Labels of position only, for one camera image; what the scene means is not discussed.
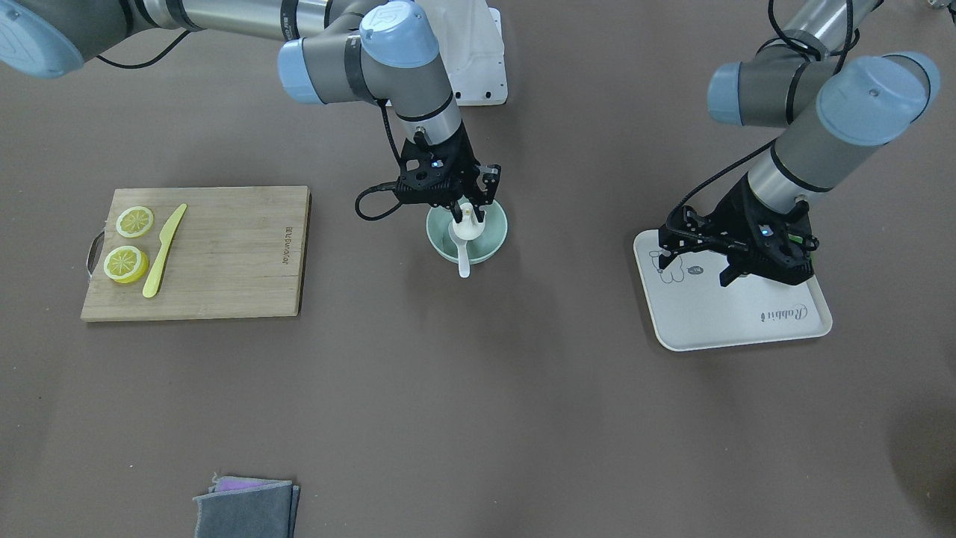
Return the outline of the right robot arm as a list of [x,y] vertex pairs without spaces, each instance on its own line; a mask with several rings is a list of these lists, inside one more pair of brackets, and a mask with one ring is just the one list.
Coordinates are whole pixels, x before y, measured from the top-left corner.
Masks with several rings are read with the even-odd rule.
[[58,78],[148,30],[243,35],[279,45],[287,94],[311,105],[391,105],[404,130],[397,179],[379,186],[401,205],[483,222],[500,167],[482,164],[460,105],[460,72],[499,59],[504,43],[485,1],[4,1],[2,61]]

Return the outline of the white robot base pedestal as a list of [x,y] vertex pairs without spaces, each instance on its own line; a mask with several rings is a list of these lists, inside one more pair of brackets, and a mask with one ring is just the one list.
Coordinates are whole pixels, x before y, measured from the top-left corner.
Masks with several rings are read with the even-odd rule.
[[500,11],[485,1],[423,1],[460,106],[508,99]]

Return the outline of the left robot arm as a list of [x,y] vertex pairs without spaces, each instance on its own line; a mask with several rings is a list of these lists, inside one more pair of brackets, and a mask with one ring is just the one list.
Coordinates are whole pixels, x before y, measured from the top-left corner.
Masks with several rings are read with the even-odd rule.
[[779,127],[754,164],[708,215],[680,201],[659,228],[659,269],[706,250],[728,266],[719,282],[754,275],[800,285],[815,273],[819,239],[810,207],[928,111],[941,90],[919,52],[847,61],[875,1],[809,1],[749,62],[726,64],[708,85],[711,117]]

